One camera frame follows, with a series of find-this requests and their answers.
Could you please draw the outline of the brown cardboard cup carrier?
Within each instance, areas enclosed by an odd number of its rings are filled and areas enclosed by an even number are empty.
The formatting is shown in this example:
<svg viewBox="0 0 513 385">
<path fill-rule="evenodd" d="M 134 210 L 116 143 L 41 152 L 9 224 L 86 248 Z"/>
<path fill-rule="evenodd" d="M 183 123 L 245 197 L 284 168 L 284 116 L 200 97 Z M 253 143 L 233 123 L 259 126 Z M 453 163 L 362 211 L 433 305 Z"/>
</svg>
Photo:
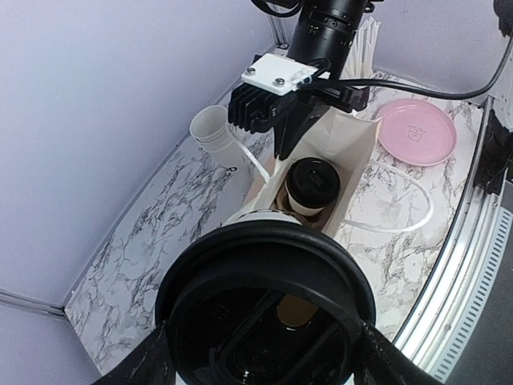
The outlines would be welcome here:
<svg viewBox="0 0 513 385">
<path fill-rule="evenodd" d="M 298 220 L 303 226 L 311 229 L 322 229 L 328 221 L 329 214 L 325 210 L 321 210 L 318 214 L 307 217 L 292 210 L 289 203 L 288 193 L 281 188 L 276 195 L 274 206 L 278 211 L 288 214 Z"/>
</svg>

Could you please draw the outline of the bundle of white wrapped straws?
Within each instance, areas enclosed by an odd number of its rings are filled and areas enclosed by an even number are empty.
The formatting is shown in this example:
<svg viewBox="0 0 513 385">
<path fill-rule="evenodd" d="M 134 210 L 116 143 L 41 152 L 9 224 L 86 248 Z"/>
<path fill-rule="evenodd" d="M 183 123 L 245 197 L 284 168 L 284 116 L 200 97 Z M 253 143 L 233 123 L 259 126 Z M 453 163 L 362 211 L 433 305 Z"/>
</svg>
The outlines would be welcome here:
<svg viewBox="0 0 513 385">
<path fill-rule="evenodd" d="M 381 23 L 373 17 L 357 30 L 341 79 L 370 79 L 373 75 L 374 52 Z"/>
</svg>

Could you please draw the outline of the black coffee cup lid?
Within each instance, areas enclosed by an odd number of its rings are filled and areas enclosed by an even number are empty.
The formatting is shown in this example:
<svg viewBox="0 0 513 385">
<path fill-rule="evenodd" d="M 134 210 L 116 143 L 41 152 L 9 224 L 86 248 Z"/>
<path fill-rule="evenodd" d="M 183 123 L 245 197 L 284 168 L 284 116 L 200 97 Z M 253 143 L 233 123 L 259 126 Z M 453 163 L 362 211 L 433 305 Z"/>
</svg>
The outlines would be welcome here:
<svg viewBox="0 0 513 385">
<path fill-rule="evenodd" d="M 341 188 L 335 167 L 315 157 L 294 162 L 287 172 L 285 184 L 293 197 L 304 205 L 332 203 L 337 199 Z"/>
</svg>

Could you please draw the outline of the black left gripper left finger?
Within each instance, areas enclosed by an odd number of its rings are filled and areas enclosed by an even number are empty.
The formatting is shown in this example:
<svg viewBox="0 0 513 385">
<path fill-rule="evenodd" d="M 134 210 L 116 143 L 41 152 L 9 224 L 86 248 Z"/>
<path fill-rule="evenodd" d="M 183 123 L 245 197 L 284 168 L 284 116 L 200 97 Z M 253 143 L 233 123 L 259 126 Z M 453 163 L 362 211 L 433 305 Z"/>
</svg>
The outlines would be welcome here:
<svg viewBox="0 0 513 385">
<path fill-rule="evenodd" d="M 176 369 L 168 347 L 167 322 L 156 327 L 120 364 L 94 385 L 173 385 Z"/>
</svg>

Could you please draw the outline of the left aluminium frame post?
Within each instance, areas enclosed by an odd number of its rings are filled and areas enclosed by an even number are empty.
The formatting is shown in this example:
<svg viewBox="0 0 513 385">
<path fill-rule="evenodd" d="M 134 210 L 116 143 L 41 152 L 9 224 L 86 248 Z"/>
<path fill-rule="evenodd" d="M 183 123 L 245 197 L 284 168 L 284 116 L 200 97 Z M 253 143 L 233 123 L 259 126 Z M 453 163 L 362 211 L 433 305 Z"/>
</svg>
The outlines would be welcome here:
<svg viewBox="0 0 513 385">
<path fill-rule="evenodd" d="M 48 302 L 41 302 L 33 298 L 24 297 L 22 295 L 9 292 L 7 290 L 1 290 L 1 304 L 26 312 L 45 315 L 53 318 L 66 317 L 64 308 L 62 306 L 53 305 Z"/>
</svg>

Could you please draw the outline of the brown paper takeout bag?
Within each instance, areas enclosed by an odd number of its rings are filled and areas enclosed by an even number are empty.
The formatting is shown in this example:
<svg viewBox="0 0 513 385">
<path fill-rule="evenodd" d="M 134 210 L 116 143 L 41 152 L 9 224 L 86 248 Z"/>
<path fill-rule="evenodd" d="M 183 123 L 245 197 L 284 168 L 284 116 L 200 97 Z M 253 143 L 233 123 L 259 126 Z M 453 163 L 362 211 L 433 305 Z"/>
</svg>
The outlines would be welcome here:
<svg viewBox="0 0 513 385">
<path fill-rule="evenodd" d="M 342 186 L 342 193 L 337 198 L 335 206 L 321 230 L 324 234 L 334 237 L 343 225 L 350 225 L 375 233 L 390 234 L 420 229 L 433 216 L 433 199 L 428 190 L 413 177 L 388 164 L 371 159 L 372 152 L 377 143 L 380 126 L 380 119 L 364 120 L 356 117 L 354 114 L 335 112 L 331 109 L 307 131 L 287 160 L 277 160 L 274 163 L 271 173 L 265 169 L 244 144 L 239 140 L 235 140 L 235 144 L 240 148 L 244 156 L 260 173 L 263 185 L 256 191 L 254 198 L 227 219 L 225 224 L 231 225 L 237 222 L 257 219 L 294 222 L 292 214 L 279 214 L 277 209 L 272 208 L 272 203 L 285 182 L 286 172 L 293 163 L 306 157 L 315 157 L 326 160 L 334 166 L 341 179 Z M 369 164 L 375 164 L 377 167 L 392 172 L 416 186 L 426 199 L 427 211 L 424 217 L 412 225 L 396 229 L 348 219 L 346 213 L 349 210 L 349 204 L 357 191 L 363 172 Z"/>
</svg>

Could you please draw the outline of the white paper coffee cup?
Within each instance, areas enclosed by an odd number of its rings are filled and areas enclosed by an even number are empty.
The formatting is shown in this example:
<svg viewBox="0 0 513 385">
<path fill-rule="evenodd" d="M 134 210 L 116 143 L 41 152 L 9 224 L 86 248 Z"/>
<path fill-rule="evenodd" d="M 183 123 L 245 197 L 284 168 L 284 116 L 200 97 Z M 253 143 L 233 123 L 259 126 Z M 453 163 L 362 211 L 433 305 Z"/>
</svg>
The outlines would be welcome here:
<svg viewBox="0 0 513 385">
<path fill-rule="evenodd" d="M 287 193 L 290 208 L 295 213 L 300 214 L 303 217 L 315 217 L 316 215 L 321 213 L 327 206 L 329 206 L 329 203 L 323 205 L 307 203 L 306 205 L 304 205 L 293 197 L 293 194 L 291 193 L 291 190 L 289 189 L 288 185 L 285 186 L 285 191 Z"/>
</svg>

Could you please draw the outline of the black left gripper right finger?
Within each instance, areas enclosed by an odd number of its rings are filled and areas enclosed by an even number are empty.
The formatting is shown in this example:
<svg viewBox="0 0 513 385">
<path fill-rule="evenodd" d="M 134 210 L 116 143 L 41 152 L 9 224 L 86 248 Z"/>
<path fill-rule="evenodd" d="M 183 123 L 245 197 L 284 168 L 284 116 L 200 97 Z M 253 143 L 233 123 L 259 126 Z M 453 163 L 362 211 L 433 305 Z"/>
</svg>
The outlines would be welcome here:
<svg viewBox="0 0 513 385">
<path fill-rule="evenodd" d="M 362 332 L 354 348 L 354 354 L 353 381 L 355 384 L 441 384 L 411 362 L 367 321 L 362 321 Z"/>
</svg>

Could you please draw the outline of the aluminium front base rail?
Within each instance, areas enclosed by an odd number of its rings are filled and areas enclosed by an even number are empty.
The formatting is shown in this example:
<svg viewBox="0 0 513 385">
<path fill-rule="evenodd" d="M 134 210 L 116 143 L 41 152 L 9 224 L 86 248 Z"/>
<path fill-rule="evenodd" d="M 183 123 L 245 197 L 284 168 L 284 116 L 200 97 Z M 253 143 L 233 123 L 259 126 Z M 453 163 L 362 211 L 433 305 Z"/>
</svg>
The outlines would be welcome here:
<svg viewBox="0 0 513 385">
<path fill-rule="evenodd" d="M 512 228 L 512 212 L 502 206 L 507 167 L 498 185 L 479 185 L 475 178 L 490 124 L 503 110 L 488 97 L 463 195 L 442 251 L 408 318 L 394 338 L 395 346 L 440 383 L 455 369 L 483 314 Z"/>
</svg>

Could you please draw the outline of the aluminium frame post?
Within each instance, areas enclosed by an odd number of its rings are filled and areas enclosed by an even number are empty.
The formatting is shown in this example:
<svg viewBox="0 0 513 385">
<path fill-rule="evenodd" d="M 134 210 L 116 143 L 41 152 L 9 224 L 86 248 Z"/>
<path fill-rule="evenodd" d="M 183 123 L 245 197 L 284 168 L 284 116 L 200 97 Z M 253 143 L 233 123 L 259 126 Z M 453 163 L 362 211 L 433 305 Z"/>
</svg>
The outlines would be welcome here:
<svg viewBox="0 0 513 385">
<path fill-rule="evenodd" d="M 45 315 L 53 318 L 66 317 L 64 308 L 62 306 L 53 305 L 48 302 L 41 302 L 33 298 L 24 297 L 22 295 L 9 292 L 7 290 L 1 290 L 1 304 L 26 312 Z"/>
<path fill-rule="evenodd" d="M 285 8 L 279 7 L 270 2 L 267 2 L 267 5 L 275 13 L 283 14 L 285 12 Z M 276 16 L 271 15 L 268 16 L 268 19 L 275 39 L 275 45 L 282 50 L 287 50 L 289 48 L 289 42 L 283 18 L 277 18 Z"/>
</svg>

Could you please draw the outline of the stack of white paper cups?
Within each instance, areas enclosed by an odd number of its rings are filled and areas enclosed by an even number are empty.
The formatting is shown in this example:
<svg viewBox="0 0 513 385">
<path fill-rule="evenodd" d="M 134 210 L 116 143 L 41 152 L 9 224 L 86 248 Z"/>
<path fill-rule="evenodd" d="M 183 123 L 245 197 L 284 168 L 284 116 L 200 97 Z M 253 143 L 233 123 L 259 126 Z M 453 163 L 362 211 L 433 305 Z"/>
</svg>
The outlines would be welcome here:
<svg viewBox="0 0 513 385">
<path fill-rule="evenodd" d="M 189 124 L 189 133 L 210 157 L 229 172 L 237 172 L 244 161 L 228 133 L 228 110 L 212 105 L 198 112 Z"/>
</svg>

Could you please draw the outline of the pink plastic plate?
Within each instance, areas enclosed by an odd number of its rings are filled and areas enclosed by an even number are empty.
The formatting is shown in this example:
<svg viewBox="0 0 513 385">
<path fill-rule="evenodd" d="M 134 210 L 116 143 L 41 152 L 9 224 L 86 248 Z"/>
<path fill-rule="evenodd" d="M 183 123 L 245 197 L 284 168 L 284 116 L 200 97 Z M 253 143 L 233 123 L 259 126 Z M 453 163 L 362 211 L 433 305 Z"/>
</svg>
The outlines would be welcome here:
<svg viewBox="0 0 513 385">
<path fill-rule="evenodd" d="M 431 167 L 454 153 L 457 132 L 453 120 L 432 103 L 395 100 L 383 105 L 375 118 L 381 121 L 379 143 L 403 163 Z"/>
</svg>

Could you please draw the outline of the right aluminium frame post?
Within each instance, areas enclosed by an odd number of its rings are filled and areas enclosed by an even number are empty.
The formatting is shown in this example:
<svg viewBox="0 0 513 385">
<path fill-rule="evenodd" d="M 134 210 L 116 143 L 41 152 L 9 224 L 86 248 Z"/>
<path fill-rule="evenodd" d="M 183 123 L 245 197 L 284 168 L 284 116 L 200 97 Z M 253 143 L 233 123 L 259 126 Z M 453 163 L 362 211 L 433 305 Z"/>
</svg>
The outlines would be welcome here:
<svg viewBox="0 0 513 385">
<path fill-rule="evenodd" d="M 279 7 L 270 2 L 267 2 L 267 5 L 275 13 L 283 14 L 285 12 L 285 8 Z M 271 15 L 268 16 L 268 19 L 275 39 L 275 45 L 282 50 L 287 50 L 289 48 L 289 42 L 283 18 L 277 18 L 276 16 Z"/>
</svg>

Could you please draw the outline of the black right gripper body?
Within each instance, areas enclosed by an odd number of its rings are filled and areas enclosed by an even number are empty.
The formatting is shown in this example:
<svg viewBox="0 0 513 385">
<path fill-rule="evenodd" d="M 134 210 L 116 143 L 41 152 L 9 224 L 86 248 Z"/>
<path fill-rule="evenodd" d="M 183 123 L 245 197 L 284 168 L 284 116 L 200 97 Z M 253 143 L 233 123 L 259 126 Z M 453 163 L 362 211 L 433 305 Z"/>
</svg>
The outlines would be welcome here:
<svg viewBox="0 0 513 385">
<path fill-rule="evenodd" d="M 287 56 L 313 65 L 317 59 L 329 62 L 329 79 L 338 80 L 349 50 L 370 1 L 306 1 L 298 19 Z M 274 127 L 274 155 L 288 158 L 302 136 L 329 110 L 362 111 L 367 107 L 369 87 L 344 86 L 335 89 L 293 93 L 287 114 Z"/>
</svg>

